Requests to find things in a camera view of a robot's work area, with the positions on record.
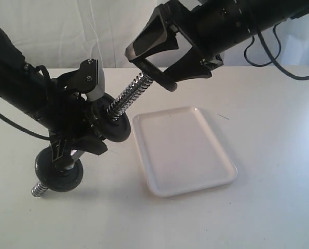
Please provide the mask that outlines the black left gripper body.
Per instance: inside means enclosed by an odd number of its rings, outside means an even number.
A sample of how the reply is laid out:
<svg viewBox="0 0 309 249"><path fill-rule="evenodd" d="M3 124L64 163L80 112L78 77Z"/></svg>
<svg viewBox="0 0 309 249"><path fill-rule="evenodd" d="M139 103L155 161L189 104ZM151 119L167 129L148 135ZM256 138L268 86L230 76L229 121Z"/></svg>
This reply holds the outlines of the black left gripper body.
<svg viewBox="0 0 309 249"><path fill-rule="evenodd" d="M51 134L61 134L69 142L80 139L90 130L86 111L91 104L77 88L77 75L61 75L45 83L46 103L36 110L35 120Z"/></svg>

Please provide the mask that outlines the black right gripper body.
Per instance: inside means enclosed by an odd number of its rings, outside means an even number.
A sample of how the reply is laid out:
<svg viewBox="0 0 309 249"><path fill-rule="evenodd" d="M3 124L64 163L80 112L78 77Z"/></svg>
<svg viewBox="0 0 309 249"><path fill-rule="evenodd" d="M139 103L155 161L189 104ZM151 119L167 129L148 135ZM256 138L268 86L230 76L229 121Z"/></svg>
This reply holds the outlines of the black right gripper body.
<svg viewBox="0 0 309 249"><path fill-rule="evenodd" d="M191 45L189 51L168 70L215 70L223 66L223 1L206 1L192 10L180 1L168 1L154 9L159 19L159 51L178 49L176 33Z"/></svg>

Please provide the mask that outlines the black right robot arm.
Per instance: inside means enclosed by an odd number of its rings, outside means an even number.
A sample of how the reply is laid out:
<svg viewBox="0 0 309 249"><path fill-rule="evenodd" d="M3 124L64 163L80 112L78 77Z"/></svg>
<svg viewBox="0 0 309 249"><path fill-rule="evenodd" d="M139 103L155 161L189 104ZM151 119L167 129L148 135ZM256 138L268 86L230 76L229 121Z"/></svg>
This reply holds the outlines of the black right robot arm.
<svg viewBox="0 0 309 249"><path fill-rule="evenodd" d="M180 1L168 1L152 12L140 34L127 46L129 62L168 91L189 79L210 78L221 67L219 55L287 19L309 14L309 1L204 1L188 9ZM176 34L190 50L161 71L148 58L177 50Z"/></svg>

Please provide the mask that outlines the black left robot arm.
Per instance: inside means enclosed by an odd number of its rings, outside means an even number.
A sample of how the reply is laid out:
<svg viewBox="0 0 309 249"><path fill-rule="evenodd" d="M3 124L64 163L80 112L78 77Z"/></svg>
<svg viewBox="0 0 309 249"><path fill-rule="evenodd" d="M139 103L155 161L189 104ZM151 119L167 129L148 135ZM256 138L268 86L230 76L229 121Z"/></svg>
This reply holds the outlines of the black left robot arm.
<svg viewBox="0 0 309 249"><path fill-rule="evenodd" d="M93 58L51 78L45 66L28 63L0 28L0 97L49 131L53 160L70 150L95 155L107 151L87 115L104 96L104 84L103 69Z"/></svg>

